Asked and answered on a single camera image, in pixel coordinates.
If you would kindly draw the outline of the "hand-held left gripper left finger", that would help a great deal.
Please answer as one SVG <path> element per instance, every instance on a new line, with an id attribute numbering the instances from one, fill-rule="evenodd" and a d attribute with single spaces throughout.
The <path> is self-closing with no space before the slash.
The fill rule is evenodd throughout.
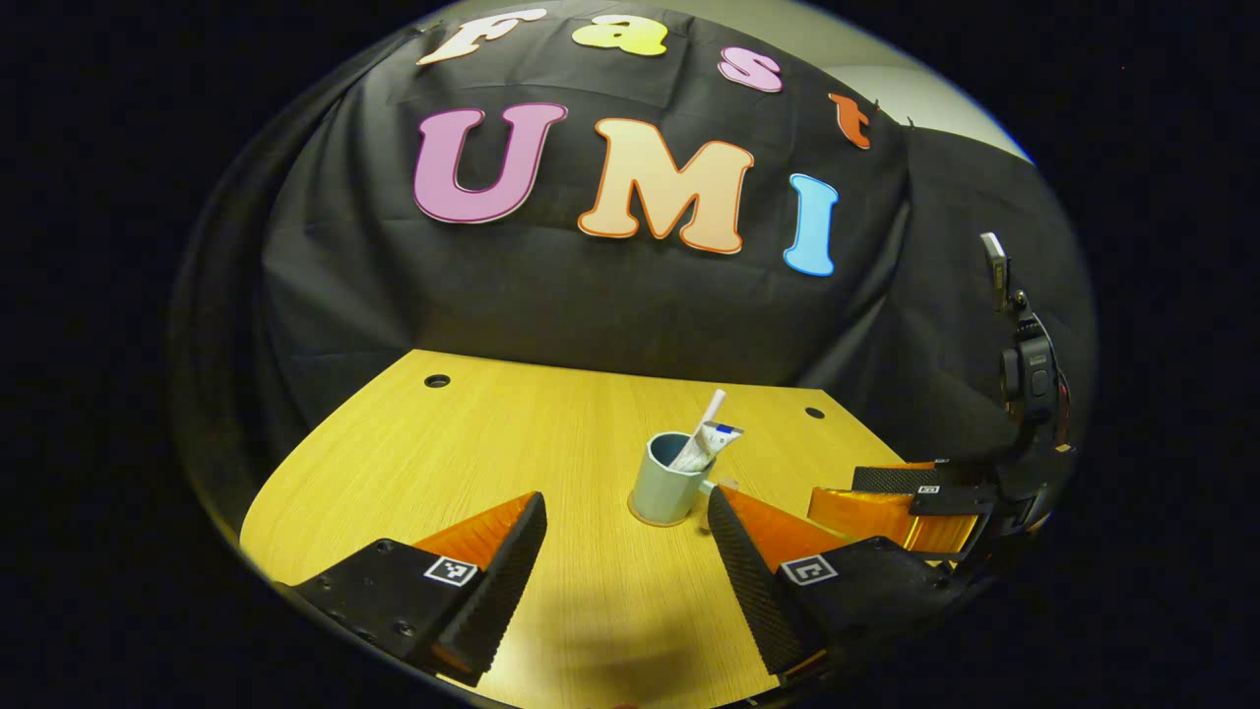
<path id="1" fill-rule="evenodd" d="M 412 544 L 372 540 L 278 587 L 410 667 L 476 686 L 517 615 L 546 534 L 546 501 L 532 490 Z"/>

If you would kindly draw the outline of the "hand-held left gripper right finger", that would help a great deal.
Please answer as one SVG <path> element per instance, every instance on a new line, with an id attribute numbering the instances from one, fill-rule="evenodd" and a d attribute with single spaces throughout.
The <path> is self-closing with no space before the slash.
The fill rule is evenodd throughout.
<path id="1" fill-rule="evenodd" d="M 964 583 L 885 536 L 847 542 L 713 485 L 707 520 L 766 670 L 854 672 L 927 631 Z"/>

